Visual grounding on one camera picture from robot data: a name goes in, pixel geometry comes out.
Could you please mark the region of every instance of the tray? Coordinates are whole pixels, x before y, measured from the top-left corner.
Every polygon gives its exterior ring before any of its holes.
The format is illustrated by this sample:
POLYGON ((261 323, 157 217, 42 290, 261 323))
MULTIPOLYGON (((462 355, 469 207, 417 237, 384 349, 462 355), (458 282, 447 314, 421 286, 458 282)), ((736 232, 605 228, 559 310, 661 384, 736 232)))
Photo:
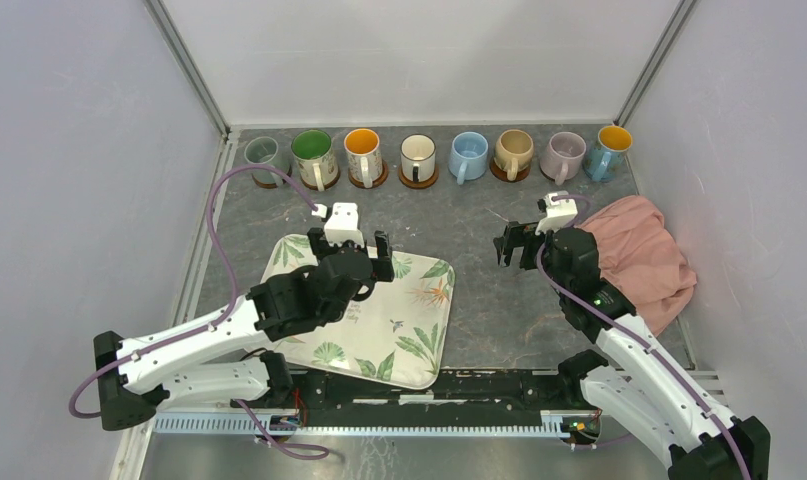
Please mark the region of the tray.
MULTIPOLYGON (((371 255, 376 249, 368 247, 371 255)), ((395 279, 351 302, 340 322, 280 340, 273 349, 294 364, 403 388, 424 389, 438 377, 456 273, 444 260, 394 252, 395 279)), ((305 235, 274 247, 262 281, 317 265, 305 235)))

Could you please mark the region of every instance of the pink mug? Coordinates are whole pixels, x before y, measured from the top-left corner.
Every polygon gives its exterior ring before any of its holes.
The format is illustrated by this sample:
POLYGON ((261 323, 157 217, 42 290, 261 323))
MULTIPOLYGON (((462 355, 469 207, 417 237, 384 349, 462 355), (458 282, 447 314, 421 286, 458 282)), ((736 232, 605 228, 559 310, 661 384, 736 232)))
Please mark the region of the pink mug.
POLYGON ((556 185, 562 185, 580 171, 585 154, 586 141, 583 137, 576 133, 559 132, 547 142, 547 150, 539 162, 541 173, 555 181, 556 185))

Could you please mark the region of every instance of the pink cloth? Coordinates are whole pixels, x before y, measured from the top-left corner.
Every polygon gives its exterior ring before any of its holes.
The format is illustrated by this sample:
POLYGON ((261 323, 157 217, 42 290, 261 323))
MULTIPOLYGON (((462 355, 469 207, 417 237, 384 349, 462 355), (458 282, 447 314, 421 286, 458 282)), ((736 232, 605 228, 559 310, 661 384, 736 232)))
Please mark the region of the pink cloth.
POLYGON ((633 195, 592 215, 580 228, 594 235, 603 278, 618 287, 654 335, 689 303, 697 275, 665 230, 662 212, 633 195))

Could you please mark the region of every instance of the marble table surface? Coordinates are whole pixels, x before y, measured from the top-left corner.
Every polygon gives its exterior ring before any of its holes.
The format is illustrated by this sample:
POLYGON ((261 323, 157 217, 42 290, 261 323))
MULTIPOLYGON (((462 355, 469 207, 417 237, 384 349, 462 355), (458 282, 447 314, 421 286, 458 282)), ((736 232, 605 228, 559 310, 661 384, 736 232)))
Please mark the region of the marble table surface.
MULTIPOLYGON (((589 348, 588 340, 564 320, 558 297, 535 271, 513 266, 499 268, 492 238, 503 232, 507 220, 532 222, 540 218, 536 200, 555 190, 590 197, 592 212, 636 193, 629 169, 611 182, 591 182, 585 173, 557 187, 538 169, 537 160, 550 137, 572 131, 587 141, 600 125, 488 125, 437 127, 378 127, 388 180, 372 190, 355 187, 347 178, 344 136, 350 128, 323 128, 333 138, 339 167, 338 183, 325 192, 311 192, 319 203, 355 202, 360 228, 389 234, 395 250, 437 257, 456 270, 456 289, 447 330, 442 366, 480 368, 555 368, 567 357, 589 348), (493 149, 509 128, 528 132, 536 154, 530 175, 518 183, 505 183, 491 172, 463 186, 447 169, 450 143, 458 133, 483 134, 493 149), (429 135, 436 143, 438 181, 425 190, 411 190, 400 183, 397 168, 400 144, 408 135, 429 135)), ((244 147, 259 136, 270 136, 289 157, 291 140, 302 129, 245 130, 239 137, 233 166, 243 165, 244 147)), ((297 169, 294 174, 299 178, 297 169)), ((239 285, 248 290, 260 280, 273 246, 286 234, 305 234, 320 222, 290 188, 258 188, 250 175, 238 175, 228 183, 218 232, 235 266, 239 285)), ((196 315, 225 304, 229 283, 220 259, 212 254, 203 279, 196 315)), ((660 341, 684 366, 690 365, 683 332, 675 322, 660 341)))

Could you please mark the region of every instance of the mug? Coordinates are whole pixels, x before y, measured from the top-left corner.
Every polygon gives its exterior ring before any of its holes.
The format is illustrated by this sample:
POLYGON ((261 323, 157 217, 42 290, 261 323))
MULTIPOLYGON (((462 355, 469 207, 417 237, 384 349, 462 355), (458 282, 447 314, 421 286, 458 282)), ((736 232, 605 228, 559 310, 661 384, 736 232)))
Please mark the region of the mug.
MULTIPOLYGON (((259 137, 244 148, 244 161, 251 165, 268 165, 291 175, 291 162, 280 155, 279 145, 270 137, 259 137)), ((262 188, 281 187, 285 181, 267 170, 253 170, 253 181, 262 188)))
POLYGON ((583 162, 583 169, 592 181, 608 182, 624 163, 624 154, 632 145, 633 137, 627 130, 615 125, 603 127, 583 162))
POLYGON ((510 182, 525 179, 529 174, 534 149, 533 139, 527 132, 523 130, 503 132, 494 146, 494 163, 500 169, 494 172, 497 178, 510 182))
POLYGON ((450 173, 456 183, 480 178, 488 168, 488 140, 477 132, 456 135, 450 148, 450 173))
POLYGON ((379 151, 379 135, 373 130, 359 128, 344 137, 350 182, 361 188, 382 185, 388 176, 379 151))
POLYGON ((409 135, 400 144, 400 180, 407 187, 428 187, 438 179, 435 142, 426 135, 409 135))
POLYGON ((332 151, 332 139, 326 132, 306 130, 291 142, 303 185, 323 192, 335 185, 341 172, 332 151))
POLYGON ((580 171, 585 154, 586 141, 583 137, 576 133, 559 132, 547 142, 547 150, 539 161, 541 173, 555 181, 556 185, 562 185, 580 171))

